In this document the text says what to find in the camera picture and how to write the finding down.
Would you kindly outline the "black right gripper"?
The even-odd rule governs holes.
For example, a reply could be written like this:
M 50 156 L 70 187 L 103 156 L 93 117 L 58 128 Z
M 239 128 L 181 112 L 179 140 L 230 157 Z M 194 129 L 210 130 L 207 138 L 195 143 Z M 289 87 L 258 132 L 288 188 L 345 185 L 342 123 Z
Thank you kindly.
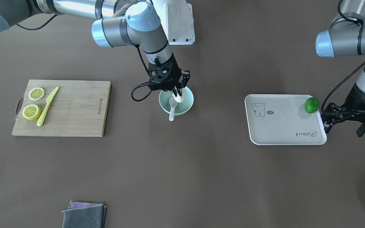
M 172 91 L 174 97 L 182 97 L 182 88 L 185 88 L 191 78 L 190 71 L 182 71 L 176 62 L 174 54 L 164 63 L 149 63 L 150 80 L 148 87 L 152 91 Z

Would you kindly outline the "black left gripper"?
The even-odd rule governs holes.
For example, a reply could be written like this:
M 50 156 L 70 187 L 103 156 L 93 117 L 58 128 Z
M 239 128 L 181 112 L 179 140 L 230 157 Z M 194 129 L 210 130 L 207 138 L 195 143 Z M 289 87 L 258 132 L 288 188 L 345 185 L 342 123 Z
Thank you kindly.
M 348 111 L 356 112 L 357 115 L 351 118 L 351 114 L 348 114 Z M 355 84 L 346 97 L 343 106 L 329 103 L 322 111 L 321 116 L 323 116 L 323 129 L 325 133 L 329 133 L 335 124 L 342 123 L 350 118 L 351 121 L 362 123 L 359 130 L 365 129 L 365 92 L 360 90 Z

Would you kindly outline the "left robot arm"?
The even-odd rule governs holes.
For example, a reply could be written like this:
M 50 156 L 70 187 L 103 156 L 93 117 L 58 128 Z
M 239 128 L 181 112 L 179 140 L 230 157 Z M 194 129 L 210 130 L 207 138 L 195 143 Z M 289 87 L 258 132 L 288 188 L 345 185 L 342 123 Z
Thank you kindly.
M 365 55 L 365 0 L 340 0 L 337 15 L 330 29 L 320 32 L 316 38 L 316 53 L 320 57 Z M 356 134 L 365 133 L 365 61 L 350 75 L 362 72 L 343 105 L 323 102 L 321 119 L 324 131 L 344 121 L 360 122 Z

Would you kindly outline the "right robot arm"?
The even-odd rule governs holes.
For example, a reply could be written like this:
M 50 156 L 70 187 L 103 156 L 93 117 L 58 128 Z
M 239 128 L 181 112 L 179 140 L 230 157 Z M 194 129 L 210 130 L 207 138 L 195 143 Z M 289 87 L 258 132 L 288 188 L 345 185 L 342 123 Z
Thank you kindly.
M 0 0 L 0 32 L 41 13 L 94 19 L 92 36 L 101 47 L 142 48 L 150 78 L 143 86 L 184 100 L 190 72 L 180 69 L 170 45 L 195 42 L 185 0 Z

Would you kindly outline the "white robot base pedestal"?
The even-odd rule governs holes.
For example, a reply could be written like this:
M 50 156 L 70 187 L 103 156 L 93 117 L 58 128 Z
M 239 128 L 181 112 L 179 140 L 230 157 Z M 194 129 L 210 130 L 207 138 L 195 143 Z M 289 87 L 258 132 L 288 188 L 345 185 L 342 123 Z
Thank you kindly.
M 185 0 L 153 0 L 170 45 L 195 43 L 192 5 Z

